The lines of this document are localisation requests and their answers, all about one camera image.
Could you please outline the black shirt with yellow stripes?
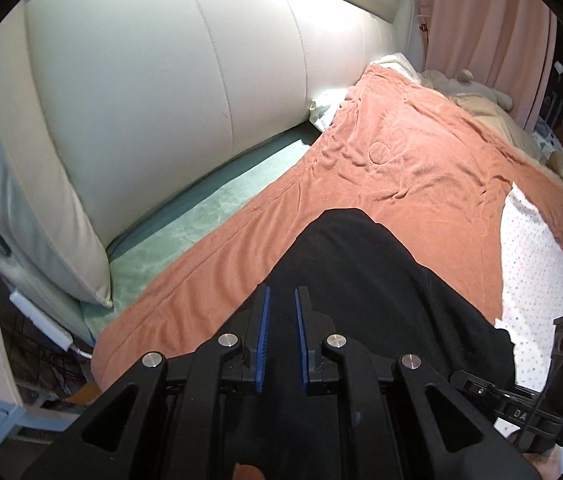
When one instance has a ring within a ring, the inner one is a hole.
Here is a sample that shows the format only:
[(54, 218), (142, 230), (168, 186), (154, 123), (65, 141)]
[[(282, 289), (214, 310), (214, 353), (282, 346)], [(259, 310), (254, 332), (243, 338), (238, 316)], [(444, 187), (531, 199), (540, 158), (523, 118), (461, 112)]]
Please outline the black shirt with yellow stripes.
[(263, 390), (230, 403), (226, 451), (237, 479), (344, 479), (337, 398), (303, 387), (295, 290), (336, 331), (377, 356), (414, 353), (448, 381), (466, 370), (515, 380), (513, 344), (383, 226), (357, 209), (327, 211), (265, 280), (271, 289)]

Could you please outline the white power adapter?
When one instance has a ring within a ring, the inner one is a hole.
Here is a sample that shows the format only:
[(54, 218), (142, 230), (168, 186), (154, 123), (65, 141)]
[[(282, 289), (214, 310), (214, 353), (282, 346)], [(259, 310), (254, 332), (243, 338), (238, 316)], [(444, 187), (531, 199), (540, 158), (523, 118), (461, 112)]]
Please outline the white power adapter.
[(18, 289), (14, 289), (9, 294), (10, 302), (50, 341), (53, 341), (61, 350), (72, 350), (81, 358), (90, 360), (91, 353), (81, 350), (72, 335), (39, 309), (30, 299), (24, 296)]

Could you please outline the white dotted bed sheet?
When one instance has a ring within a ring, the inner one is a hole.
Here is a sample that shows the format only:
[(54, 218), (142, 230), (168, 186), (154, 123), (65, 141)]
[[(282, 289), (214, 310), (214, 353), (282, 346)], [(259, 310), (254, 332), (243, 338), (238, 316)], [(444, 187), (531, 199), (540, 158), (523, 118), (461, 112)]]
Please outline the white dotted bed sheet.
[(501, 224), (502, 314), (495, 326), (513, 342), (516, 380), (542, 390), (554, 341), (554, 319), (563, 315), (563, 251), (539, 210), (514, 186)]

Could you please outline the green mattress cover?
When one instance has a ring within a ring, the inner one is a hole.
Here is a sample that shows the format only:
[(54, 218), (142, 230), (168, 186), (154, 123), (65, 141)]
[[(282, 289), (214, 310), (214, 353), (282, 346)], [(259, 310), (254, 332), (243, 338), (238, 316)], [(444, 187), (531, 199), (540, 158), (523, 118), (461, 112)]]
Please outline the green mattress cover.
[(190, 185), (111, 242), (112, 306), (81, 306), (91, 337), (98, 339), (164, 269), (295, 165), (318, 136), (310, 122), (275, 136)]

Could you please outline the terracotta orange blanket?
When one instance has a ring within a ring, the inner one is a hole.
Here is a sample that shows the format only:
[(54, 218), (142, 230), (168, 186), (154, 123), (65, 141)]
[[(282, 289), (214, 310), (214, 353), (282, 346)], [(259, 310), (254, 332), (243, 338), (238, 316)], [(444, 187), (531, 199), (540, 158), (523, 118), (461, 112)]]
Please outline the terracotta orange blanket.
[(295, 166), (185, 250), (104, 329), (92, 361), (98, 385), (109, 387), (147, 351), (195, 350), (328, 209), (364, 211), (497, 320), (506, 198), (521, 191), (563, 252), (563, 184), (480, 122), (482, 105), (368, 66)]

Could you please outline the cream padded headboard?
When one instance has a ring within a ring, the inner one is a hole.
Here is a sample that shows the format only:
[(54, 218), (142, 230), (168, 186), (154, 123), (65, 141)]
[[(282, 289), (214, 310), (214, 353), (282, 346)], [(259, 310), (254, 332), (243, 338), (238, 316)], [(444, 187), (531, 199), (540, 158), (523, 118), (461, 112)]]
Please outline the cream padded headboard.
[(411, 47), (414, 0), (20, 0), (0, 23), (0, 272), (109, 306), (107, 246)]

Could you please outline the beige plush toy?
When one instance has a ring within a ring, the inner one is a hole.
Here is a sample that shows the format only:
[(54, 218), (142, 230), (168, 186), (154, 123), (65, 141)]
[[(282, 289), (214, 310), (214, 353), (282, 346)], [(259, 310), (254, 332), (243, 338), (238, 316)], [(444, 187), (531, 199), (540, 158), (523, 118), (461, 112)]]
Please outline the beige plush toy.
[(513, 109), (513, 98), (511, 96), (475, 81), (470, 70), (460, 70), (454, 78), (446, 77), (438, 70), (424, 70), (420, 74), (420, 82), (423, 86), (437, 90), (445, 96), (475, 94), (496, 103), (507, 112)]

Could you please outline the pink left curtain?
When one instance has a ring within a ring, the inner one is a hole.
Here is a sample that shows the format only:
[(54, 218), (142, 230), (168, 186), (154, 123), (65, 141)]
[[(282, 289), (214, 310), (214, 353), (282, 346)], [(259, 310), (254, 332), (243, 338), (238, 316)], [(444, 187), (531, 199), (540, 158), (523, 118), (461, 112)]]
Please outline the pink left curtain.
[(532, 131), (554, 59), (557, 16), (542, 0), (418, 0), (427, 26), (426, 67), (513, 98), (509, 113)]

